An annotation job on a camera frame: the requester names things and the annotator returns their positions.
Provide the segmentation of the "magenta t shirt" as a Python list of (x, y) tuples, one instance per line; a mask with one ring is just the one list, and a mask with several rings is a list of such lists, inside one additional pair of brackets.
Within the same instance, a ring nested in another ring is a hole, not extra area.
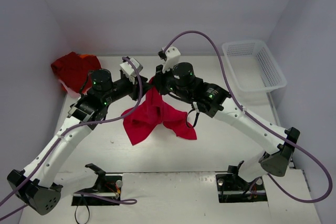
[(145, 94), (144, 102), (123, 119), (123, 127), (133, 146), (143, 142), (160, 124), (177, 137), (196, 140), (196, 131), (186, 122), (186, 118), (187, 112), (179, 111), (163, 101), (157, 89), (152, 87)]

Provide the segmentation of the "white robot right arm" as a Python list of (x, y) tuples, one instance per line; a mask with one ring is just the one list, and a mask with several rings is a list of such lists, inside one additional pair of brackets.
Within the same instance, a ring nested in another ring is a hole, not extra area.
[(232, 166), (232, 181), (236, 187), (245, 188), (255, 178), (266, 174), (285, 176), (295, 150), (285, 141), (297, 142), (300, 132), (296, 128), (285, 129), (256, 115), (261, 122), (257, 124), (238, 108), (227, 90), (196, 77), (188, 62), (178, 63), (170, 70), (158, 65), (153, 84), (159, 94), (176, 95), (193, 110), (234, 127), (262, 147), (261, 153)]

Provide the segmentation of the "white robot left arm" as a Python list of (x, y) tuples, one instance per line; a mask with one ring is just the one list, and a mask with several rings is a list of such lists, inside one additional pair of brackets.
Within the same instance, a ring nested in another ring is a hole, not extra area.
[(84, 194), (86, 189), (95, 193), (103, 190), (106, 173), (95, 164), (85, 165), (80, 175), (68, 179), (59, 175), (59, 170), (97, 125), (109, 123), (106, 116), (110, 104), (126, 96), (140, 102), (149, 84), (137, 70), (121, 70), (117, 81), (112, 81), (107, 69), (94, 70), (88, 78), (91, 88), (70, 107), (60, 129), (47, 146), (22, 170), (14, 169), (8, 174), (7, 181), (12, 191), (1, 204), (16, 196), (38, 214), (46, 215), (65, 196)]

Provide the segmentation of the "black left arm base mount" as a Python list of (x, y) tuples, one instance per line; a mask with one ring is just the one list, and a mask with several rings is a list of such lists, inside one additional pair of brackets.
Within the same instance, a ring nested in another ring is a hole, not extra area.
[(122, 187), (122, 174), (110, 174), (103, 171), (101, 168), (94, 164), (87, 164), (88, 168), (96, 175), (97, 181), (91, 188), (85, 188), (81, 191), (102, 197), (104, 199), (113, 200), (109, 202), (101, 200), (89, 195), (74, 194), (72, 197), (72, 206), (119, 206), (116, 201), (121, 200), (121, 187)]

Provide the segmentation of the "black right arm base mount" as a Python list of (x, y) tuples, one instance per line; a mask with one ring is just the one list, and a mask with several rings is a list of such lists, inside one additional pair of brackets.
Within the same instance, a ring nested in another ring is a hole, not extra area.
[(238, 176), (238, 168), (229, 166), (228, 171), (216, 173), (218, 202), (221, 204), (266, 202), (267, 195), (261, 177), (246, 182)]

